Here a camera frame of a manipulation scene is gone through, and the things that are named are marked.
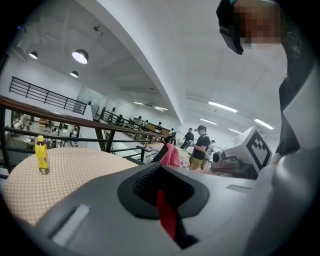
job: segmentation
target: round table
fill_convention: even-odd
[[[49,174],[42,175],[33,154],[9,175],[3,198],[11,213],[31,225],[88,181],[137,166],[120,156],[88,148],[48,149]]]

